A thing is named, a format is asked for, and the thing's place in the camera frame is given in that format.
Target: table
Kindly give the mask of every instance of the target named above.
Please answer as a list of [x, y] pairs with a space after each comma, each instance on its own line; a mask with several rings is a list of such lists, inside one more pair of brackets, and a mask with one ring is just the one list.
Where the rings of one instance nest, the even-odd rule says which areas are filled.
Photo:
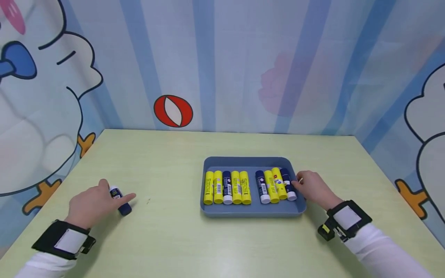
[[354, 137], [109, 129], [0, 260], [1, 276], [12, 277], [70, 198], [101, 178], [138, 195], [133, 212], [95, 227], [97, 244], [67, 277], [368, 276], [338, 239], [316, 235], [326, 219], [316, 205], [292, 219], [206, 218], [199, 200], [209, 156], [283, 156], [296, 172], [317, 171], [434, 276], [445, 272], [445, 250]]

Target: hand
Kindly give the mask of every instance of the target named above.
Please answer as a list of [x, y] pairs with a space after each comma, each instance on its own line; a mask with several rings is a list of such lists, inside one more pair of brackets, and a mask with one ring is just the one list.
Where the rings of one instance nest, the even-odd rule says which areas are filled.
[[101, 179], [98, 186], [88, 188], [69, 201], [69, 212], [65, 221], [86, 230], [91, 229], [105, 216], [135, 197], [136, 194], [131, 193], [113, 199], [109, 193], [108, 181]]
[[321, 206], [324, 210], [333, 209], [343, 200], [332, 192], [329, 186], [324, 182], [318, 173], [312, 171], [300, 171], [297, 173], [297, 179], [292, 181], [292, 185], [303, 196]]

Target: white glue stick cap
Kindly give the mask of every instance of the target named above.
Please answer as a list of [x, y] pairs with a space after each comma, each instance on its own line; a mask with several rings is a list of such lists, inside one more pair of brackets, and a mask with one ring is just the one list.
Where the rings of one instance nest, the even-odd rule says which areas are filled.
[[297, 199], [297, 193], [293, 192], [293, 191], [289, 191], [287, 193], [287, 199], [289, 201], [295, 201]]
[[232, 204], [232, 196], [230, 196], [230, 195], [226, 195], [226, 196], [224, 196], [222, 199], [223, 199], [222, 202], [223, 202], [225, 205], [231, 205], [231, 204]]
[[269, 194], [263, 194], [259, 198], [262, 204], [268, 204], [271, 202], [271, 197], [269, 196]]

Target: plastic tray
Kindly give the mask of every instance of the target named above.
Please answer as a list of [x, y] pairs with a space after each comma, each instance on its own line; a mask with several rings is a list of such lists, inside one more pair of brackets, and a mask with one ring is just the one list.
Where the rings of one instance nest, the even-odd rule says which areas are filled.
[[[297, 217], [306, 210], [306, 201], [300, 192], [297, 200], [280, 200], [278, 204], [261, 204], [255, 172], [258, 170], [271, 170], [273, 167], [286, 168], [292, 180], [295, 172], [292, 164], [284, 157], [208, 157], [204, 161], [202, 172], [202, 188], [200, 205], [202, 212], [211, 218], [291, 218]], [[207, 171], [247, 171], [252, 203], [250, 205], [205, 205], [204, 183]]]

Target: black wrist strap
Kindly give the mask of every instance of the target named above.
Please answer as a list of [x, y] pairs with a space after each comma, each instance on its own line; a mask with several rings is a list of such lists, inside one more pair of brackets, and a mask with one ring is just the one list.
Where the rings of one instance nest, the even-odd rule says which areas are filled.
[[372, 218], [354, 201], [344, 201], [340, 203], [335, 208], [328, 210], [327, 215], [329, 217], [326, 222], [318, 228], [318, 233], [326, 241], [330, 241], [335, 237], [335, 234], [338, 234], [340, 239], [345, 242], [348, 239], [355, 237], [357, 232], [363, 226], [372, 222]]
[[[69, 230], [71, 230], [71, 233], [74, 231], [74, 234], [78, 232], [87, 236], [83, 244], [79, 247], [79, 250], [76, 250], [75, 253], [55, 247], [60, 240], [62, 240], [62, 238], [70, 232]], [[91, 247], [96, 243], [96, 239], [88, 234], [89, 230], [85, 230], [64, 221], [56, 220], [48, 227], [48, 229], [46, 229], [40, 238], [37, 239], [32, 248], [37, 251], [53, 254], [67, 260], [75, 260], [79, 252], [87, 254]]]

